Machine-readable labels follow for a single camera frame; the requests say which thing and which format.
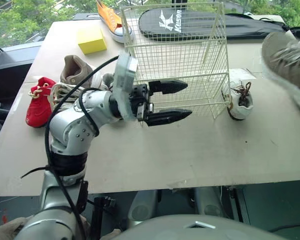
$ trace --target robotic arm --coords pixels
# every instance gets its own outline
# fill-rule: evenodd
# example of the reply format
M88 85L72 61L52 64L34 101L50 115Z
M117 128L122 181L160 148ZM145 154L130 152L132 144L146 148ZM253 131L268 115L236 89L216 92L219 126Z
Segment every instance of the robotic arm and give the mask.
M81 103L77 99L73 107L59 112L50 122L53 166L79 213L85 209L88 198L88 182L84 181L88 150L103 125L137 119L156 126L179 121L192 113L184 109L154 113L150 98L155 92L173 94L188 85L178 80L133 85L137 63L123 52L117 60L112 91L87 90ZM44 171L40 212L27 222L16 239L83 239L75 214L49 170Z

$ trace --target shoelace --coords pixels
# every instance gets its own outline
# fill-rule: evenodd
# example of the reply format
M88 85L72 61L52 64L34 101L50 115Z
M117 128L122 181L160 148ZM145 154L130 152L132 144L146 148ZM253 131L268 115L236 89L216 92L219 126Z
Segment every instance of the shoelace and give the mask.
M249 90L251 88L251 82L247 82L245 86L241 85L237 88L231 88L233 91L235 91L237 94L240 94L239 98L239 106L249 106L249 100L247 99L247 96L249 95Z
M284 60L286 64L285 67L288 67L292 64L295 64L300 61L300 41L297 43L289 42L287 47L278 51L274 55L272 62Z
M61 100L75 87L75 85L69 85L62 82L56 83L52 89L51 94L49 97L49 102L52 107L52 109L55 108L58 103L61 102ZM79 87L78 90L76 90L67 100L66 102L61 106L60 111L63 111L65 109L68 109L73 105L73 103L78 99L81 91L83 90L83 87Z
M40 88L44 88L44 87L48 87L48 86L49 86L49 84L46 83L46 82L43 84L43 86L36 86L36 90L34 90L34 91L29 91L29 92L28 92L28 95L29 95L30 97L32 97L33 99L37 99L37 98L40 97L40 94L39 94L39 93L42 92L42 89L40 89Z

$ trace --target white wire basket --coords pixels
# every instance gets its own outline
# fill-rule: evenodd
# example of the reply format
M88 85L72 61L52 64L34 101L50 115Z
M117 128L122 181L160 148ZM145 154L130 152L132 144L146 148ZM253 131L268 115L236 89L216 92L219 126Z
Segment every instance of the white wire basket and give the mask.
M155 93L151 98L155 112L179 108L216 118L227 107L230 85L223 3L127 6L121 14L124 46L138 60L135 82L188 84L178 93Z

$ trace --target red sneaker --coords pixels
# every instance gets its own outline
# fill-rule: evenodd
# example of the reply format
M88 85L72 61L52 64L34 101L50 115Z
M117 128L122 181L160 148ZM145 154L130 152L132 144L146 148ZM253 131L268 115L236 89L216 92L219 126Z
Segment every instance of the red sneaker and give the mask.
M32 100L26 111L26 124L39 128L47 123L51 114L48 96L50 96L51 88L55 84L51 79L42 77L38 80L37 86L31 88L28 94Z

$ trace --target brown sneaker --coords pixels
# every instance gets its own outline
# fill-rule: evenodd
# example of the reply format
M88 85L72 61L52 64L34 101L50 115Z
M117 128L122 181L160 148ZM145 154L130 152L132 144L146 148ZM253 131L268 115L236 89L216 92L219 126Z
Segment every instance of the brown sneaker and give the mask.
M285 88L300 107L300 41L270 33L262 43L262 74Z
M96 67L84 62L80 57L76 55L67 55L64 58L64 68L62 70L60 81L68 85L77 85L83 79L85 79L93 69ZM101 71L96 72L89 78L81 87L83 88L97 88L100 90L109 90L111 81L104 82L104 76Z

